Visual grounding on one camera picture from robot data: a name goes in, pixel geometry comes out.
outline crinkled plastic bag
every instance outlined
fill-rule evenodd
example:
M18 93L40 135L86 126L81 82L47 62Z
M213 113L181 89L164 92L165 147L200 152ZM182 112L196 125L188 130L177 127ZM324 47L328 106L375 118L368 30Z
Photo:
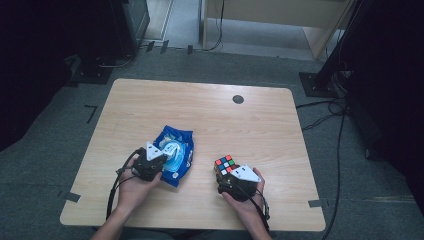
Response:
M162 152L172 153L162 173L162 180L178 187L179 181L190 169L193 161L193 131L183 131L165 126L153 145Z

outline rubik's cube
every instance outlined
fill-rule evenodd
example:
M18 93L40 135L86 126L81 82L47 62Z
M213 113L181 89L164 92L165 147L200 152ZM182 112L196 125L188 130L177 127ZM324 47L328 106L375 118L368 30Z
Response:
M214 169L217 174L225 176L227 173L230 173L234 169L238 168L239 165L236 165L233 158L230 155L222 157L218 160L215 160Z

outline left hand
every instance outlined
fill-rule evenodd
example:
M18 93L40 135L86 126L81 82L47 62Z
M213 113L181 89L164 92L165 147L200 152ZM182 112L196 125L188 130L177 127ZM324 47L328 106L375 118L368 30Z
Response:
M134 160L136 160L136 158L131 159L128 162L128 166L132 166ZM121 183L131 177L134 178L126 180L119 185L119 198L116 208L125 214L131 215L133 211L144 202L150 190L159 184L161 176L162 172L159 172L152 182L147 182L138 177L134 177L131 173L131 169L125 169L119 182Z

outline wire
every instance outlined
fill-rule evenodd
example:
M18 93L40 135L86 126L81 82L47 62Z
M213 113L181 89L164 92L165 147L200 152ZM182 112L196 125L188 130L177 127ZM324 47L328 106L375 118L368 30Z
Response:
M249 198L249 200L253 203L253 205L255 206L255 208L256 208L256 210L258 211L258 213L259 213L259 216L261 217L261 219L262 219L262 223L264 224L264 226L265 226L265 229L266 229L266 231L267 232L269 232L269 225L268 225L268 222L267 222L267 219L266 219L266 216L264 215L264 213L262 212L262 209L258 206L258 204L252 199L252 197L251 196L249 196L244 190L243 190L243 188L241 188L239 185L235 185L238 189L240 189L240 191L242 191L243 193L244 193L244 195L246 195L246 197L248 197Z
M336 190L336 202L334 203L334 211L333 215L331 216L330 223L327 227L327 230L325 231L324 235L322 236L322 240L325 240L328 236L328 234L331 231L331 228L333 227L334 220L336 219L337 210L339 207L339 200L340 200L340 142L342 138L342 132L343 132L343 125L345 120L346 110L343 111L342 114L342 122L340 124L340 130L339 130L339 136L337 139L337 190Z
M129 62L131 62L132 59L133 59L133 57L131 56L131 58L127 62L125 62L125 63L123 63L121 65L115 65L115 66L99 65L99 67L104 67L104 68L120 68L120 67L123 67L123 66L127 65Z
M129 177L129 178L125 179L125 180L122 180L122 182L120 182L120 183L116 186L116 188L115 188L115 189L118 189L118 188L119 188L119 186L121 186L121 184L123 184L124 182L126 182L126 181L128 181L128 180L130 180L130 179L132 179L132 178L135 178L135 177L137 177L137 176L132 176L132 177Z
M209 49L204 49L203 51L206 51L206 52L208 52L208 51L212 51L212 50L215 50L220 44L223 44L222 43L222 19L223 19L223 17L224 17L224 3L225 3L225 0L222 0L222 8L221 8L221 21L220 21L220 24L219 24L219 28L218 28L218 30L219 30L219 38L218 38L218 41L215 43L215 45L212 47L212 48L209 48Z
M271 217L269 216L269 205L268 205L268 202L266 201L265 196L261 193L261 191L259 191L259 189L256 189L256 191L262 197L262 201L264 202L264 205L265 205L265 219L266 220L269 220Z
M342 74L341 72L335 72L332 76L331 79L333 80L334 84L336 85L337 88L339 88L340 91L342 91L345 95L348 94L349 92L346 90L346 88L343 87L344 83L342 83L340 81L339 78L339 74Z
M344 120L345 120L345 116L346 116L346 109L347 107L343 107L340 103L337 103L337 100L342 100L343 98L335 98L331 101L321 101L321 102L312 102L312 103L308 103L308 104L303 104L303 105L299 105L296 106L296 109L298 108L302 108L302 107L307 107L307 106L315 106L318 104L323 104L323 103L328 103L328 111L330 111L330 115L327 115L323 118L318 119L317 121L315 121L314 124L311 124L305 128L307 128L306 130L312 129L313 127L319 125L320 123L322 123L323 121L327 120L328 118L332 117L332 116L342 116L342 120L341 120L341 124L340 124L340 130L339 130L339 135L337 138L337 187L336 187L336 202L334 204L334 211L333 214L331 216L331 220L330 223L328 224L328 227L324 233L324 235L322 236L322 240L325 240L328 236L328 234L330 233L334 221L336 219L336 215L337 215L337 210L338 210L338 206L339 206L339 201L340 201L340 144L341 144L341 138L342 138L342 132L343 132L343 126L344 126ZM334 109L332 109L332 106L337 106L340 108L339 111L335 111Z
M113 183L112 189L110 190L110 193L109 193L109 200L108 200L107 209L106 209L106 219L108 219L109 216L110 216L110 214L112 213L113 198L115 197L115 192L116 192L116 189L118 188L117 186L119 186L118 185L119 179L121 178L122 173L127 168L127 165L129 163L129 161L134 157L135 154L138 154L139 152L140 152L140 149L137 149L133 153L131 153L131 155L125 161L125 163L122 166L122 168L120 168L120 169L118 169L118 171L116 171L116 173L118 174L118 176L116 176L115 182Z
M314 105L318 105L318 104L328 103L327 108L328 108L328 111L331 113L331 114L329 114L327 116L324 116L322 118L319 118L314 123L312 123L312 124L310 124L310 125L308 125L306 127L303 127L302 128L302 131L310 130L310 129L312 129L312 128L318 126L318 125L320 125L324 121L330 119L331 117L343 115L343 113L345 111L344 107L340 103L337 103L336 102L337 100L342 100L342 99L343 98L335 98L335 99L330 100L330 101L312 102L312 103L308 103L308 104L303 104L303 105L296 106L296 109L299 109L299 108L302 108L302 107L308 107L308 106L314 106ZM337 106L337 107L340 108L340 110L339 111L334 111L332 109L332 106Z

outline right hand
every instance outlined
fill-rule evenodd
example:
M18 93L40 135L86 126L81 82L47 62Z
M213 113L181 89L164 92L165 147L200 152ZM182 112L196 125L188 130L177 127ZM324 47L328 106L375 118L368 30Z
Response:
M253 172L255 172L256 175L261 178L261 181L258 183L257 188L262 194L264 194L265 179L262 177L258 169L253 168ZM227 192L223 192L222 196L224 197L225 201L227 201L227 203L230 204L230 206L233 207L234 210L236 210L239 219L246 227L247 231L249 231L253 239L271 239L265 229L265 226L262 222L262 218L256 210L256 207L250 200L247 200L245 202L236 201ZM263 210L264 205L262 202L262 197L257 193L255 194L255 196L252 197L252 199Z
M128 166L132 166L135 160L136 158L131 159ZM120 178L120 182L125 182L119 185L117 209L131 215L144 202L149 192L159 184L161 176L162 172L159 172L152 182L147 182L134 177L130 169L125 169Z

